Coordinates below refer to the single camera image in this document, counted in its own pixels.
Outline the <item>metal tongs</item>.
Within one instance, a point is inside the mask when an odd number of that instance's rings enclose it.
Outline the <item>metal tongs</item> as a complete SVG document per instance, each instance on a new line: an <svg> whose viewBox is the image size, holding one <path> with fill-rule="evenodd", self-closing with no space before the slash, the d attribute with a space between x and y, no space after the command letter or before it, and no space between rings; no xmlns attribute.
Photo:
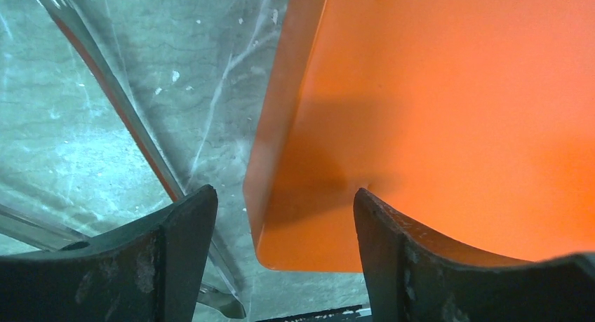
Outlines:
<svg viewBox="0 0 595 322"><path fill-rule="evenodd" d="M89 1L1 0L1 234L33 245L23 253L88 240L200 188L182 190L130 92ZM246 315L213 236L199 304Z"/></svg>

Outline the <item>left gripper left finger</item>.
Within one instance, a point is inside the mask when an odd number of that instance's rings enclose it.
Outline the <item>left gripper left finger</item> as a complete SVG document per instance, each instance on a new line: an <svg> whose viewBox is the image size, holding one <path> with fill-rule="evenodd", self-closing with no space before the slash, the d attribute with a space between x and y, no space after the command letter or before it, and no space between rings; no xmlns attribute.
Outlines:
<svg viewBox="0 0 595 322"><path fill-rule="evenodd" d="M1 258L2 321L191 321L218 209L204 185L57 251Z"/></svg>

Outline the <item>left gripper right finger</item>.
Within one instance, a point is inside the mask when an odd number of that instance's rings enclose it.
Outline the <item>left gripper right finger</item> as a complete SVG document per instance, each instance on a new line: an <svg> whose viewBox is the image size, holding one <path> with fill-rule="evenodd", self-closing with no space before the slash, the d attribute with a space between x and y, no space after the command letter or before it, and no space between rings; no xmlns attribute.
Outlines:
<svg viewBox="0 0 595 322"><path fill-rule="evenodd" d="M594 254L529 262L481 250L367 189L353 203L374 321L593 321Z"/></svg>

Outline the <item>orange tray lid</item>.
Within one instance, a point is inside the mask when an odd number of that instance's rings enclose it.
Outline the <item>orange tray lid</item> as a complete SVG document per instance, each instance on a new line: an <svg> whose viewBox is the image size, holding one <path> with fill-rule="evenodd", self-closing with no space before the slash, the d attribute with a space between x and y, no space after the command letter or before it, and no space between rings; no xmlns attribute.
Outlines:
<svg viewBox="0 0 595 322"><path fill-rule="evenodd" d="M361 271L368 189L522 260L594 249L594 0L289 0L246 202L278 271Z"/></svg>

